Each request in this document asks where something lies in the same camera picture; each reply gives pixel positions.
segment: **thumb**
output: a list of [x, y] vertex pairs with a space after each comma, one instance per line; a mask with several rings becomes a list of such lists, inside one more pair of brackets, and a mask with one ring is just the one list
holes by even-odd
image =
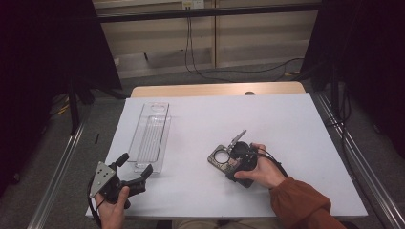
[[117, 207], [124, 208], [124, 204], [126, 199], [128, 198], [128, 195], [129, 195], [129, 187], [128, 186], [122, 187], [121, 191], [119, 192]]
[[251, 171], [238, 171], [234, 175], [235, 178], [246, 179], [252, 177]]

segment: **white surface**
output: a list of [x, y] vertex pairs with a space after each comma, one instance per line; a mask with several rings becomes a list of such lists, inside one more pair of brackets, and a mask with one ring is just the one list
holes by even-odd
[[[207, 162], [244, 129], [241, 141], [264, 143], [290, 176], [330, 198], [334, 216], [367, 215], [309, 94], [127, 99], [106, 164], [128, 152], [145, 102], [168, 102], [172, 122], [162, 171], [149, 177], [145, 193], [130, 198], [127, 216], [274, 217], [266, 188], [246, 189]], [[132, 166], [119, 168], [119, 177], [137, 177]]]

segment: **gray carpet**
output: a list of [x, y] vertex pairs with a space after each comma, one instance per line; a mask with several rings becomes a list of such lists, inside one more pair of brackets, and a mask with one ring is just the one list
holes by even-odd
[[[244, 66], [231, 70], [257, 71], [274, 66], [276, 65]], [[206, 73], [205, 76], [224, 78], [233, 82], [272, 81], [278, 79], [284, 72], [298, 71], [300, 66], [301, 61], [294, 61], [287, 65], [286, 70], [279, 68], [262, 73]], [[289, 78], [284, 77], [281, 80], [289, 80]], [[136, 86], [225, 83], [226, 81], [206, 79], [193, 73], [172, 73], [123, 79], [121, 82], [122, 92], [130, 94]], [[312, 92], [308, 81], [303, 84], [307, 92]], [[108, 153], [124, 102], [110, 98], [103, 92], [94, 91], [94, 94], [96, 103], [90, 108], [88, 122], [75, 153], [72, 155], [66, 176], [63, 178], [52, 210], [45, 222], [45, 228], [96, 228], [96, 224], [84, 216], [87, 209], [88, 179], [92, 175], [96, 163], [104, 160]], [[314, 103], [321, 116], [324, 117], [319, 102], [314, 99]], [[0, 228], [26, 228], [28, 226], [69, 140], [70, 125], [69, 113], [56, 114], [52, 117], [48, 129], [42, 136], [29, 163], [21, 172], [20, 183], [9, 186], [0, 199]], [[352, 116], [347, 122], [347, 127], [380, 180], [404, 212], [405, 192], [400, 184], [405, 181], [405, 160], [396, 153], [387, 137], [374, 131], [373, 122], [355, 103], [355, 100], [352, 100]], [[332, 129], [329, 130], [336, 148], [342, 154], [339, 138]], [[359, 228], [392, 228], [361, 175], [358, 174], [358, 171], [355, 172], [364, 189], [364, 194], [356, 184], [357, 190], [367, 207], [369, 216], [362, 219], [350, 219], [350, 221]], [[156, 222], [152, 220], [127, 219], [125, 222], [125, 228], [149, 229], [155, 228], [155, 226]]]

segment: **person's right hand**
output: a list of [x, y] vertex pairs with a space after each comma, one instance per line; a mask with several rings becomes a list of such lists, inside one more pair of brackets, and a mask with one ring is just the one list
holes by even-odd
[[[265, 153], [265, 145], [252, 143], [252, 146], [258, 149], [259, 154]], [[263, 156], [258, 156], [257, 165], [254, 170], [236, 172], [234, 177], [253, 179], [269, 189], [277, 187], [286, 179], [277, 166], [271, 160]]]

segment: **person's left hand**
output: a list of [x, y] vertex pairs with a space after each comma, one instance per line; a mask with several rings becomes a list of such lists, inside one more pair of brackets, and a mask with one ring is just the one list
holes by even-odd
[[120, 229], [123, 226], [125, 215], [124, 215], [124, 204], [129, 195], [129, 187], [125, 186], [121, 189], [118, 196], [118, 201], [116, 204], [108, 203], [104, 201], [104, 197], [101, 194], [96, 194], [95, 200], [98, 206], [98, 212], [101, 219], [101, 227], [103, 229]]

